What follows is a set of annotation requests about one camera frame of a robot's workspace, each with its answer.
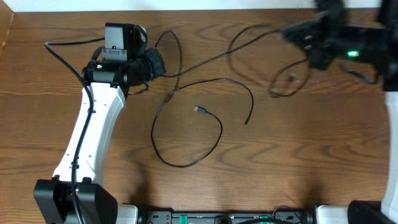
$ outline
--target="green light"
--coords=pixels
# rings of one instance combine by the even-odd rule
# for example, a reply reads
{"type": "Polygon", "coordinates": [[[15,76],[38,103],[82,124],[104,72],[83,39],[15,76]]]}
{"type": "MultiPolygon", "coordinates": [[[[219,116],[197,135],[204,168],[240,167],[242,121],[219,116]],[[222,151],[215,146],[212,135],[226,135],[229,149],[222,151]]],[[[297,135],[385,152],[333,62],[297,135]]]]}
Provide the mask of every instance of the green light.
{"type": "Polygon", "coordinates": [[[348,52],[347,55],[349,57],[358,57],[359,56],[359,52],[354,50],[354,51],[348,52]]]}

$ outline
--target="brown wooden surface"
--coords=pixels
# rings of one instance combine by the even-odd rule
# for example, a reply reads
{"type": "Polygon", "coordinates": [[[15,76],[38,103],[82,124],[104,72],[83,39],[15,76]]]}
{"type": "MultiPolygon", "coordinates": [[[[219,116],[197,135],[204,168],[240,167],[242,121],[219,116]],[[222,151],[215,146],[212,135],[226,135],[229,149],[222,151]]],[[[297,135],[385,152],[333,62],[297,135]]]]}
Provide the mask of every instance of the brown wooden surface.
{"type": "MultiPolygon", "coordinates": [[[[144,26],[153,45],[162,31],[173,29],[181,39],[187,68],[225,50],[245,26],[259,22],[281,26],[314,16],[311,10],[16,14],[0,62],[0,222],[43,222],[33,199],[34,184],[51,178],[80,107],[81,86],[45,50],[44,42],[97,38],[104,35],[105,22],[126,22],[144,26]]],[[[351,18],[357,24],[374,24],[374,11],[357,10],[351,18]]],[[[248,40],[260,31],[242,38],[248,40]]],[[[99,45],[56,51],[80,71],[99,45]]],[[[177,71],[173,40],[165,39],[160,49],[168,71],[177,71]]],[[[150,127],[175,80],[151,82],[149,92],[127,99],[116,121],[105,188],[119,202],[175,210],[255,211],[278,205],[300,208],[381,200],[387,181],[389,125],[380,87],[355,84],[353,77],[333,66],[327,72],[314,72],[296,96],[270,98],[267,87],[273,74],[302,57],[275,35],[233,55],[244,77],[230,72],[225,58],[184,75],[181,85],[216,77],[237,79],[255,97],[246,127],[249,95],[230,83],[194,86],[165,106],[155,138],[170,162],[194,160],[218,137],[217,122],[194,112],[194,105],[204,106],[223,122],[223,137],[214,153],[189,169],[167,167],[156,158],[150,127]]]]}
{"type": "Polygon", "coordinates": [[[0,58],[2,50],[6,45],[6,40],[13,17],[14,13],[11,11],[11,9],[8,8],[6,3],[0,0],[0,58]]]}

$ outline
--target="cable end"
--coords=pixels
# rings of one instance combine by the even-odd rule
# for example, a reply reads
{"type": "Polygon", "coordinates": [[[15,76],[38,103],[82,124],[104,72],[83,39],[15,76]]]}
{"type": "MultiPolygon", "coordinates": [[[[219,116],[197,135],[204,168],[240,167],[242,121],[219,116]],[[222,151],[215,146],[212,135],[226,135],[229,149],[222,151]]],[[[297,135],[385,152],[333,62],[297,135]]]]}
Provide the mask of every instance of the cable end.
{"type": "Polygon", "coordinates": [[[199,113],[203,113],[203,114],[207,113],[206,109],[204,109],[200,106],[195,106],[193,109],[199,113]]]}

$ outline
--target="wooden tabletop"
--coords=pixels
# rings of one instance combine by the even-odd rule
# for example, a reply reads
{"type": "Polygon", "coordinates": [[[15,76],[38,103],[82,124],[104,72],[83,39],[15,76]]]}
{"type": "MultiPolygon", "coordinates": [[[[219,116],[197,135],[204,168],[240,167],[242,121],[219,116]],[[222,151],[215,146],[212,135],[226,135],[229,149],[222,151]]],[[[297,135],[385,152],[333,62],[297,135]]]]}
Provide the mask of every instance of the wooden tabletop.
{"type": "MultiPolygon", "coordinates": [[[[374,25],[375,11],[355,10],[351,20],[374,25]]],[[[104,36],[105,22],[140,24],[153,45],[172,29],[180,38],[183,67],[227,49],[242,28],[257,23],[275,27],[313,19],[312,10],[141,11],[17,13],[0,61],[0,223],[43,223],[33,198],[37,179],[50,179],[65,152],[81,102],[79,82],[44,42],[69,42],[104,36]]],[[[263,30],[252,30],[239,43],[263,30]]],[[[56,47],[80,71],[102,43],[56,47]]],[[[169,73],[178,69],[175,42],[166,38],[160,52],[169,73]]],[[[273,35],[232,56],[181,78],[181,85],[210,78],[232,78],[240,86],[213,82],[193,86],[166,104],[155,129],[163,157],[187,164],[214,145],[217,121],[193,111],[205,107],[223,122],[218,147],[188,169],[161,163],[150,142],[150,128],[174,79],[158,78],[149,91],[130,96],[116,121],[106,159],[105,189],[118,202],[174,210],[273,210],[279,205],[346,205],[354,199],[381,200],[389,158],[389,120],[380,86],[369,86],[334,64],[314,71],[308,85],[290,98],[267,93],[272,76],[303,58],[273,35]]],[[[371,73],[366,66],[357,69],[371,73]]],[[[301,74],[305,66],[295,69],[301,74]]]]}

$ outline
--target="white wall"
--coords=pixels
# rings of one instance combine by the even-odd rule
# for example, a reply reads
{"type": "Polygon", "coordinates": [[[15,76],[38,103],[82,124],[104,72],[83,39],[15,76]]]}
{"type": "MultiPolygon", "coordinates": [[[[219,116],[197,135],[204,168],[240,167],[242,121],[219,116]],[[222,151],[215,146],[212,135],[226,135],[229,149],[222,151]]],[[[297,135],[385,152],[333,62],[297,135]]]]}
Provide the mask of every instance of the white wall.
{"type": "MultiPolygon", "coordinates": [[[[297,9],[313,0],[4,0],[14,12],[297,9]]],[[[345,0],[348,7],[379,7],[380,0],[345,0]]]]}

